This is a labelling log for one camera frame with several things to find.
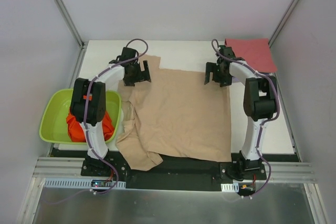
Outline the beige t shirt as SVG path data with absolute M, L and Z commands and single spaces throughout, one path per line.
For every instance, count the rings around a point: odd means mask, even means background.
M 151 81 L 118 87 L 124 131 L 116 147 L 129 166 L 148 171 L 163 156 L 230 162 L 229 89 L 205 84 L 202 72 L 162 69 L 160 57 L 144 60 Z

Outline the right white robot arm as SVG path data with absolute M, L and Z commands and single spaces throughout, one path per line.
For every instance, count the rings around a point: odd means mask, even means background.
M 239 158 L 226 170 L 229 178 L 242 181 L 261 170 L 264 162 L 262 144 L 266 128 L 280 113 L 277 79 L 258 72 L 243 58 L 236 57 L 231 47 L 212 47 L 217 60 L 206 63 L 204 83 L 213 80 L 221 87 L 227 87 L 236 78 L 244 85 L 243 109 L 248 119 L 245 141 Z

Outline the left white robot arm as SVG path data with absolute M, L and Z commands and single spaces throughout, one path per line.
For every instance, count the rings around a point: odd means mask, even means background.
M 106 81 L 120 80 L 126 86 L 137 82 L 151 81 L 148 62 L 142 70 L 138 59 L 144 54 L 125 46 L 121 55 L 111 60 L 106 68 L 90 79 L 77 78 L 73 87 L 70 113 L 79 123 L 88 146 L 83 167 L 99 176 L 117 176 L 118 172 L 109 162 L 109 149 L 103 133 L 103 118 L 106 114 Z

